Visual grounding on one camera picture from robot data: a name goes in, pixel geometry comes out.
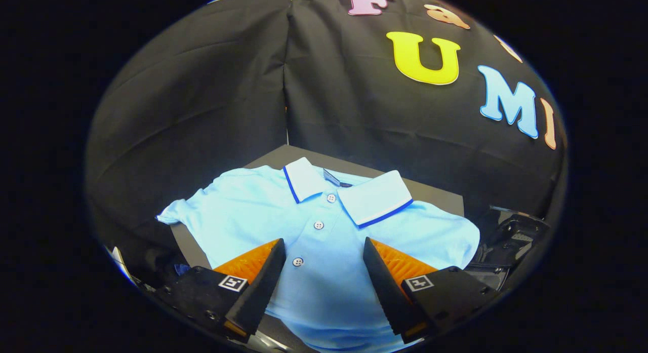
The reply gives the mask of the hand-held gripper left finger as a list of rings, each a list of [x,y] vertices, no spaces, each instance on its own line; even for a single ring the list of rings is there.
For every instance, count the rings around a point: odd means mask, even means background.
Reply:
[[[284,240],[276,239],[217,268],[190,268],[153,295],[211,334],[247,343],[258,330],[285,261]]]

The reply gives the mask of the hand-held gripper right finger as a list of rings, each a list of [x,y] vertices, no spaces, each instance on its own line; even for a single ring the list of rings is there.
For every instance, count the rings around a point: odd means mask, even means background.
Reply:
[[[500,297],[462,268],[435,268],[375,239],[365,239],[362,257],[391,330],[404,343],[446,334]]]

